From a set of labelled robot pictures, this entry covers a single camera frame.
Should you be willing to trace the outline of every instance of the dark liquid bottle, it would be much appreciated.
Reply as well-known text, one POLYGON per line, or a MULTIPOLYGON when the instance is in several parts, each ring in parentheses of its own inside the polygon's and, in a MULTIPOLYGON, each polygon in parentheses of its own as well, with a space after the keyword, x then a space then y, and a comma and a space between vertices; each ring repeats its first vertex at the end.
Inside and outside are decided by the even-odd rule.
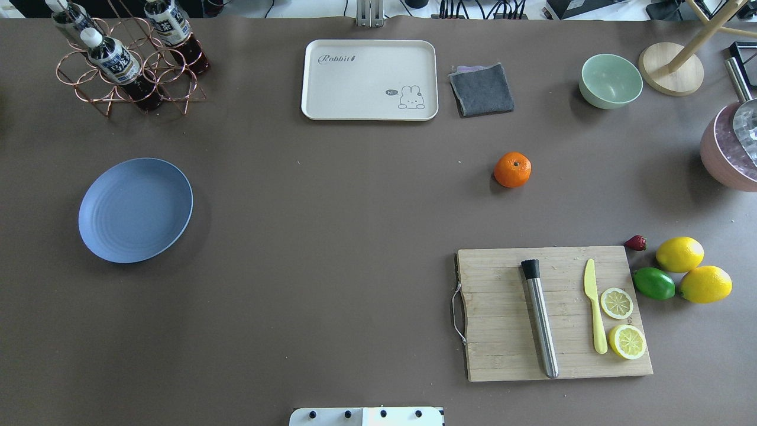
POLYGON ((76 3, 69 3, 67 0, 45 0, 47 6, 52 11, 52 20, 55 26, 63 33, 68 41, 76 46, 86 49, 82 44, 80 34, 86 28, 94 28, 100 34, 105 32, 89 16, 86 9, 76 3))
POLYGON ((139 109, 152 111, 163 103, 161 87, 142 75, 142 68, 120 41, 92 28, 82 31, 82 41, 89 47, 89 61, 119 85, 139 109))
POLYGON ((196 75, 210 69, 210 62, 202 51, 200 43, 192 33, 181 8, 174 0, 147 0, 145 15, 155 28, 155 33, 161 41, 172 49, 171 55, 178 64, 186 61, 187 67, 196 75))

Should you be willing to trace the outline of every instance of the cutting board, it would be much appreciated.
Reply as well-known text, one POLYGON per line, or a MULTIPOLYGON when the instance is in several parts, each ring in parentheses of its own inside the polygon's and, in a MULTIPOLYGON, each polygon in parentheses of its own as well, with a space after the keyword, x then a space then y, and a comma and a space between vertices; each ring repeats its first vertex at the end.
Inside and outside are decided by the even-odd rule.
POLYGON ((634 360, 617 356, 612 348, 601 355, 594 351, 591 304, 584 294, 589 258, 596 264, 600 295, 618 287, 634 301, 634 312, 625 320, 602 313, 605 335, 618 324, 633 324, 643 331, 625 247, 461 249, 457 267, 465 311, 468 380, 548 380, 534 344, 533 313, 520 267, 531 258, 539 259, 559 379, 652 374, 648 345, 647 352, 634 360))

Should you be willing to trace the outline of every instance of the lime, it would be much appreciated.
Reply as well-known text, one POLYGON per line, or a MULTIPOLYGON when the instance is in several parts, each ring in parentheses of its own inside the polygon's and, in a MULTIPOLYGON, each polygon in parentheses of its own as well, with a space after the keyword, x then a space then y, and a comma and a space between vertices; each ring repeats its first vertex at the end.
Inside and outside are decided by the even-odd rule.
POLYGON ((616 287, 610 287, 602 293, 600 305, 602 310, 614 319, 626 319, 634 311, 631 295, 616 287))
POLYGON ((609 343, 612 350, 625 359, 638 359, 646 351, 646 339, 638 328, 620 324, 610 330, 609 343))
POLYGON ((681 295, 695 303, 710 303, 731 294, 731 276, 717 266, 700 266, 681 279, 681 295))
POLYGON ((675 295, 673 278, 657 268, 641 268, 634 272, 633 279, 636 290, 646 297, 665 300, 675 295))
POLYGON ((666 271, 688 272, 702 263, 705 250, 699 241, 690 236, 676 236, 661 244, 655 257, 666 271))

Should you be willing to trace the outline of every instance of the white bottle cap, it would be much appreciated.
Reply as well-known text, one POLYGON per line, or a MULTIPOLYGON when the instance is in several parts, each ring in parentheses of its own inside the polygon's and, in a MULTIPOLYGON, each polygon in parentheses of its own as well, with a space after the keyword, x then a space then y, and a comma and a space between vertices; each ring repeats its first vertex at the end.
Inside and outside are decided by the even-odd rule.
POLYGON ((50 10, 55 13, 62 12, 68 8, 67 0, 45 0, 45 3, 47 3, 50 10))
POLYGON ((102 34, 94 28, 85 28, 81 33, 82 41, 88 47, 94 48, 102 43, 102 34))

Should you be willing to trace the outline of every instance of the knife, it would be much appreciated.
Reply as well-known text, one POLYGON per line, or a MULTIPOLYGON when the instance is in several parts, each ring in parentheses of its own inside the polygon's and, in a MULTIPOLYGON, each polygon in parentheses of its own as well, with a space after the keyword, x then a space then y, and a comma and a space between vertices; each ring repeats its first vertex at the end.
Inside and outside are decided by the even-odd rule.
POLYGON ((594 350, 596 350, 597 353, 605 353, 607 352, 607 337, 605 336, 605 326, 602 324, 600 301, 597 298, 597 275, 594 273, 594 259, 592 258, 586 262, 586 270, 584 270, 584 293, 586 293, 586 296, 591 300, 594 350))
POLYGON ((557 378, 559 370, 557 368, 557 354, 555 354, 555 344, 552 341, 552 331, 550 330, 550 317, 547 314, 547 303, 544 301, 544 292, 541 289, 541 278, 539 277, 539 261, 537 259, 524 260, 521 262, 525 282, 528 284, 528 294, 531 296, 531 307, 534 309, 536 318, 536 328, 539 334, 539 348, 541 349, 541 360, 544 363, 544 370, 550 379, 557 378))

